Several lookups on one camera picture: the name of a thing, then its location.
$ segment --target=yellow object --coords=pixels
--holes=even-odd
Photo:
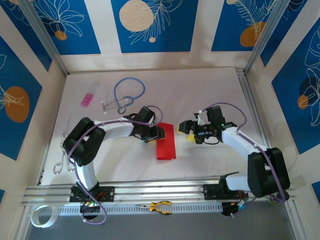
[[[160,205],[172,205],[172,202],[170,201],[159,201],[159,202],[151,202],[150,204],[140,204],[140,205],[136,205],[136,207],[138,208],[143,208],[143,209],[149,209],[150,212],[156,211],[158,213],[161,213],[163,215],[170,215],[172,214],[172,211],[162,211],[156,207],[160,206]]]
[[[188,136],[185,137],[189,142],[196,143],[195,135],[194,134],[189,134]]]

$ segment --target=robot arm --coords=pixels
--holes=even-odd
[[[161,127],[150,127],[139,123],[122,122],[131,120],[152,124],[155,118],[155,113],[144,106],[138,114],[134,113],[129,116],[121,117],[118,120],[105,121],[102,126],[91,131],[87,136],[87,139],[83,139],[80,142],[73,151],[71,158],[75,163],[80,181],[88,191],[99,187],[93,160],[96,157],[102,142],[107,139],[128,136],[139,138],[145,143],[155,139],[162,139],[165,137],[165,131]],[[63,148],[66,153],[69,154],[76,142],[88,129],[101,123],[101,121],[92,121],[88,117],[81,119],[63,142]]]
[[[180,123],[178,131],[187,135],[192,132],[191,140],[196,144],[206,143],[205,139],[215,137],[219,142],[232,147],[247,161],[247,175],[232,173],[222,176],[219,187],[215,188],[216,194],[225,194],[227,191],[245,191],[252,192],[254,196],[261,198],[279,191],[275,177],[264,155],[257,147],[269,157],[283,190],[290,187],[284,157],[278,148],[268,149],[237,130],[233,122],[225,121],[220,106],[207,108],[206,114],[209,124],[205,124],[200,114],[195,113],[197,120]]]

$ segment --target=gray floor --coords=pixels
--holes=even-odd
[[[254,202],[234,218],[221,213],[109,215],[103,225],[60,216],[49,228],[30,225],[27,240],[291,240],[283,204]]]

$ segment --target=red cloth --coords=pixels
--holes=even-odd
[[[169,123],[159,123],[159,127],[165,131],[165,138],[156,140],[156,159],[176,159],[176,144],[174,126]]]

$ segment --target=white tape roll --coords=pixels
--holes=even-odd
[[[49,220],[46,223],[41,224],[39,221],[40,212],[41,212],[41,209],[46,208],[46,207],[51,208],[51,217],[49,218]],[[39,206],[33,212],[32,216],[31,216],[31,223],[33,226],[35,226],[37,228],[48,228],[56,222],[58,216],[59,216],[59,211],[55,206],[42,205],[42,206]]]

